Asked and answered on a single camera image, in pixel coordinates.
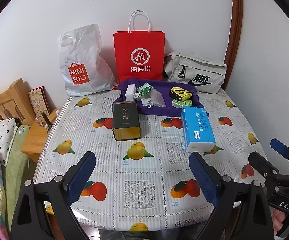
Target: nike bag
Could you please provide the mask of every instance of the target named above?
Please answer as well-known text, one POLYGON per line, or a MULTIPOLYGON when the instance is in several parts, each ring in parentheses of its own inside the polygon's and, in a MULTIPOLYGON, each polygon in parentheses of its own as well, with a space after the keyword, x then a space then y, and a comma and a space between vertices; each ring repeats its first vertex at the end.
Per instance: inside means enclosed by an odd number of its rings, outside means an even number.
POLYGON ((165 72, 168 80, 186 83, 198 91, 216 94, 224 82, 227 65, 214 63, 198 58, 171 52, 165 57, 165 72))

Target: hand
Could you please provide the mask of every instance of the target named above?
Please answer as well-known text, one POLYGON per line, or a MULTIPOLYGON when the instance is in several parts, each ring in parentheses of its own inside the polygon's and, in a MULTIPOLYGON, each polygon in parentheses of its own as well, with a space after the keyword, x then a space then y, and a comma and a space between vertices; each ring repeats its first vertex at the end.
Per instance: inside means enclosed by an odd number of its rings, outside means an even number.
POLYGON ((277 232, 282 228, 283 224, 282 222, 285 220, 286 214, 283 212, 274 209, 272 214, 272 223, 273 223, 273 231, 274 235, 277 234, 277 232))

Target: fruit-printed tablecloth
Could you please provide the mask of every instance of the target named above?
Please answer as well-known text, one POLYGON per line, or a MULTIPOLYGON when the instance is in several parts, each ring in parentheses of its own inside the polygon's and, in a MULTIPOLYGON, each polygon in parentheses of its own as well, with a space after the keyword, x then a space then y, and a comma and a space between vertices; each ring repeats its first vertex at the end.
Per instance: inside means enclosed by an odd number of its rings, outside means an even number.
MULTIPOLYGON (((139 115, 141 139, 117 142, 111 105, 120 91, 70 97, 47 139, 35 183, 64 174, 91 150, 96 167, 79 200, 72 204, 82 224, 110 230, 162 230, 207 220, 213 205, 203 196, 184 151, 179 117, 139 115)), ((263 149, 238 107, 220 90, 199 93, 210 113, 216 146, 201 153, 221 175, 250 183, 262 177, 248 155, 263 149)))

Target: wooden nightstand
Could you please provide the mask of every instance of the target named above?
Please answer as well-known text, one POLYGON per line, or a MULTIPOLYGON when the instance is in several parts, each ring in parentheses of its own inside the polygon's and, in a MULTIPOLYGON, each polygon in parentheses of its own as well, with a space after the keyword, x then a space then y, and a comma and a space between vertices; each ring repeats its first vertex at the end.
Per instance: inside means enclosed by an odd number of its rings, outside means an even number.
MULTIPOLYGON (((54 122, 54 120, 57 118, 55 113, 56 110, 53 110, 52 113, 48 116, 50 122, 54 122)), ((28 155, 28 157, 33 161, 38 162, 40 154, 46 143, 46 139, 48 138, 47 131, 47 128, 40 127, 37 121, 34 121, 22 145, 21 152, 28 155)))

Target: white drawstring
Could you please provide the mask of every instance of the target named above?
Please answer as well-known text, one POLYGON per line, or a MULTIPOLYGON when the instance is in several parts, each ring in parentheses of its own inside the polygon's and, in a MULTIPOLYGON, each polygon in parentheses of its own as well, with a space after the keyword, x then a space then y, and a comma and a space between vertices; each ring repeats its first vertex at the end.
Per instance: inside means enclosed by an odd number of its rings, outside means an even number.
POLYGON ((132 12, 132 14, 131 14, 131 16, 130 16, 129 26, 128 26, 128 33, 131 33, 131 20, 132 20, 132 17, 133 17, 134 15, 136 15, 138 12, 143 12, 143 13, 146 15, 147 21, 148 21, 148 25, 149 25, 149 33, 150 33, 150 32, 151 32, 151 24, 150 24, 149 17, 148 17, 148 15, 146 14, 146 12, 145 12, 145 11, 142 11, 142 10, 135 10, 135 11, 132 12))

